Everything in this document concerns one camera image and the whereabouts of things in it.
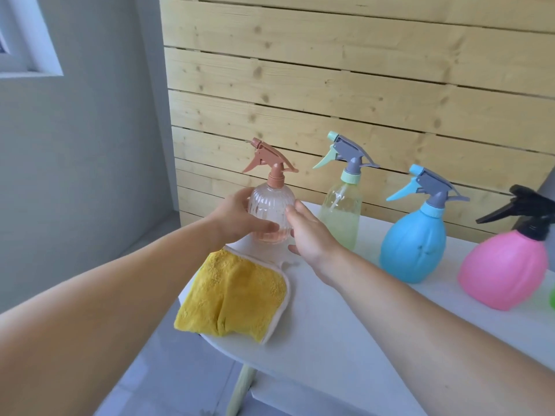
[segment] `trigger sprayer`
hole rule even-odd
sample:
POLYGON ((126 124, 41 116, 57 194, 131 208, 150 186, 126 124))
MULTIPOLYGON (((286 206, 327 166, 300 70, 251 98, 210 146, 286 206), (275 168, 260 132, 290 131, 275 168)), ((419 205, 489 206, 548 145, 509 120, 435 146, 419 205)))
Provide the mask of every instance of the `trigger sprayer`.
POLYGON ((361 169, 363 167, 378 168, 379 166, 361 146, 347 137, 330 131, 328 139, 333 144, 327 155, 314 169, 324 166, 332 160, 347 162, 347 167, 341 174, 341 181, 330 188, 318 213, 318 219, 326 225, 341 245, 353 250, 362 208, 362 194, 358 189, 361 169), (368 162, 364 163, 363 158, 366 158, 368 162))
POLYGON ((409 194, 428 194, 420 210, 402 217, 385 235, 380 253, 380 266, 407 283, 418 283, 440 263, 447 234, 441 219, 448 201, 469 201, 453 184, 429 169, 412 165, 411 181, 387 201, 409 194))
POLYGON ((530 188, 513 185, 506 206, 476 220, 489 223, 525 216, 515 229, 477 245, 462 262, 458 281, 463 290, 493 309, 508 311, 542 284, 549 261, 544 241, 555 222, 555 201, 530 188))
POLYGON ((285 208, 288 204, 295 204, 295 195, 291 188, 285 185, 284 172, 299 172, 298 169, 277 149, 268 143, 254 138, 250 142, 256 149, 253 160, 243 172, 249 172, 257 166, 268 165, 271 170, 268 181, 253 190, 249 200, 249 213, 265 220, 278 223, 277 232, 254 232, 255 239, 263 242, 278 243, 287 239, 291 232, 291 225, 285 218, 285 208))

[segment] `forearm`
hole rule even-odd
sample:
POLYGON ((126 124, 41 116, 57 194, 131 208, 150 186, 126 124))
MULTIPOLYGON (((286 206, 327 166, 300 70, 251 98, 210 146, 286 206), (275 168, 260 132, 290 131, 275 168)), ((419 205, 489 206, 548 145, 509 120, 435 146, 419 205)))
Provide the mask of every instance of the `forearm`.
POLYGON ((91 414, 214 249, 202 220, 0 315, 0 413, 91 414))
POLYGON ((430 416, 553 414, 547 368, 351 252, 325 271, 430 416))

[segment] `hand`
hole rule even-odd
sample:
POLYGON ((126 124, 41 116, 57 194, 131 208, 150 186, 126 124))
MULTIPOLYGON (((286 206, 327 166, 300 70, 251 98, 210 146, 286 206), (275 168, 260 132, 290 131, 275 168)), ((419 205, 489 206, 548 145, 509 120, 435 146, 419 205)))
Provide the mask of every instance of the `hand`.
POLYGON ((337 251, 343 247, 329 232, 326 225, 318 220, 299 200, 295 207, 287 206, 285 210, 287 220, 293 226, 291 235, 296 245, 289 245, 289 251, 300 255, 314 269, 314 272, 327 285, 333 285, 332 280, 324 271, 337 251))
POLYGON ((227 197, 206 219, 216 228, 216 251, 225 244, 239 241, 251 232, 277 232, 279 224, 259 219, 247 212, 252 187, 239 190, 227 197))

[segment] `window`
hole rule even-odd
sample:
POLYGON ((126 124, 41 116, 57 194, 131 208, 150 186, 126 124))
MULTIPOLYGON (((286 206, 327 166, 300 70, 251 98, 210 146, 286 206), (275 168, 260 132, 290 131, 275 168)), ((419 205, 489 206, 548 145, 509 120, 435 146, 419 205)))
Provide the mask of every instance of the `window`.
POLYGON ((0 78, 62 75, 37 0, 0 0, 0 78))

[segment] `left hand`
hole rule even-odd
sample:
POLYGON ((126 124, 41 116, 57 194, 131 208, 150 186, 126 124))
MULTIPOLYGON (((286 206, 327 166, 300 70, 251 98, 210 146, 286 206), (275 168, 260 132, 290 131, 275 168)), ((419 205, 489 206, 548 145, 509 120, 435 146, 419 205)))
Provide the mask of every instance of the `left hand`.
POLYGON ((249 197, 254 188, 247 187, 227 197, 206 219, 212 222, 218 234, 219 248, 239 241, 251 232, 277 232, 279 224, 262 220, 247 212, 249 197))

